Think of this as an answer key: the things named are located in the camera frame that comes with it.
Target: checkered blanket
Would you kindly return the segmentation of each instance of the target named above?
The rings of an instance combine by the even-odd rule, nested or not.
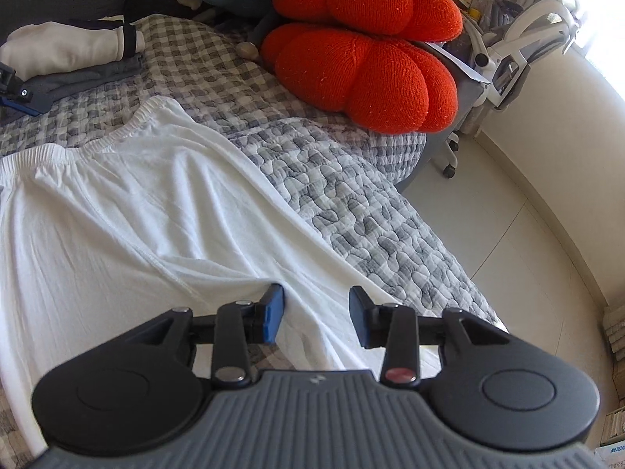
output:
[[[240,148],[293,210],[389,294],[421,315],[459,306],[497,321],[455,257],[393,188],[417,163],[422,134],[375,134],[301,102],[240,59],[232,33],[162,15],[138,26],[146,39],[142,74],[0,129],[0,156],[45,142],[80,146],[123,125],[149,97],[173,97]],[[258,368],[289,366],[277,347],[251,351]],[[0,464],[13,469],[26,460],[0,389]]]

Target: bed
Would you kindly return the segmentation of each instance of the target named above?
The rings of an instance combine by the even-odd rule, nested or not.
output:
[[[455,257],[393,187],[414,170],[423,134],[374,134],[301,102],[236,55],[244,30],[164,15],[143,18],[138,27],[146,39],[141,74],[5,126],[0,156],[40,143],[80,147],[123,125],[150,97],[175,98],[196,122],[216,122],[290,207],[385,292],[420,315],[457,306],[501,325]],[[252,359],[259,368],[289,365],[275,346],[255,348]],[[10,469],[28,458],[0,389],[0,462]]]

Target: elastic waistband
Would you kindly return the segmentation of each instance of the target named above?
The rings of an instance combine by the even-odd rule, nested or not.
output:
[[[41,166],[62,166],[90,158],[120,139],[130,136],[148,122],[154,109],[161,106],[166,97],[152,97],[135,111],[130,121],[99,139],[89,141],[80,148],[65,148],[60,144],[46,143],[13,153],[0,159],[0,182],[14,178],[20,173],[32,171]]]

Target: red knitted pillow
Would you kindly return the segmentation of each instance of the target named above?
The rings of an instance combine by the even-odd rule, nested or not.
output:
[[[373,131],[436,132],[457,112],[451,74],[404,40],[291,23],[269,34],[261,56],[295,96]]]
[[[334,21],[368,34],[446,42],[463,30],[452,0],[273,0],[277,13],[297,21]]]

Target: gray folded garment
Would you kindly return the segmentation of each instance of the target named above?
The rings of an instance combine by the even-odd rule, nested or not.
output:
[[[126,58],[118,62],[111,62],[94,67],[81,68],[73,72],[51,73],[39,75],[24,83],[24,88],[34,93],[47,93],[52,101],[74,95],[85,90],[91,90],[102,84],[120,81],[126,77],[136,75],[141,71],[141,54]],[[26,116],[21,111],[10,107],[2,109],[0,125],[11,123]]]

